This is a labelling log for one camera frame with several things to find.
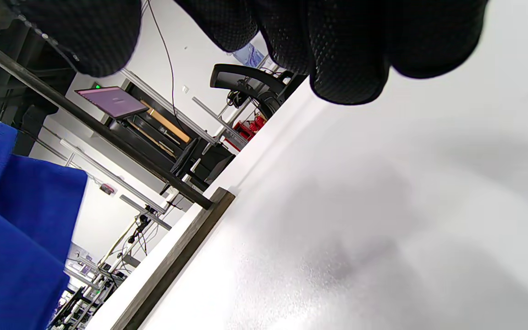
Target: white tabletop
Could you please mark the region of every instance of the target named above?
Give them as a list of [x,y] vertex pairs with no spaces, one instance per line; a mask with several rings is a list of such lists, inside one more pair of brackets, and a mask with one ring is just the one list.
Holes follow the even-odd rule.
[[392,71],[369,105],[301,86],[216,186],[237,198],[144,330],[528,329],[528,2],[492,1],[465,65]]

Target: blue cloth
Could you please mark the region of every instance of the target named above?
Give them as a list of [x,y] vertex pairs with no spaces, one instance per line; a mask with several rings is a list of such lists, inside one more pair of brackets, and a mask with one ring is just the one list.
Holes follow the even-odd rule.
[[68,282],[87,176],[12,155],[16,135],[0,123],[0,329],[43,330]]

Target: laptop screen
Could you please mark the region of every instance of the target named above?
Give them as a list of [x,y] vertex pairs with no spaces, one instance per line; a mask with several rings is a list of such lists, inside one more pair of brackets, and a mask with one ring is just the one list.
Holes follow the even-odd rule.
[[113,119],[123,119],[148,110],[147,106],[119,87],[93,88],[76,90],[76,92]]

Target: black glove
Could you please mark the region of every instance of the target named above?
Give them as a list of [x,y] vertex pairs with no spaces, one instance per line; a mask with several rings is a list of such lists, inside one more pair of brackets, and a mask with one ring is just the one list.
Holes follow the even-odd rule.
[[105,77],[130,60],[141,25],[140,0],[2,0],[52,38],[81,72]]
[[443,75],[478,44],[487,0],[176,0],[226,52],[262,32],[272,59],[329,102],[375,100],[390,65]]

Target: electronic equipment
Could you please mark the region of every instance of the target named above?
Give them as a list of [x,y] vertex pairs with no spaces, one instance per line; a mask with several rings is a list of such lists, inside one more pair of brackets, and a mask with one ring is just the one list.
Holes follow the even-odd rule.
[[145,104],[119,87],[90,88],[75,90],[75,92],[116,120],[148,110]]

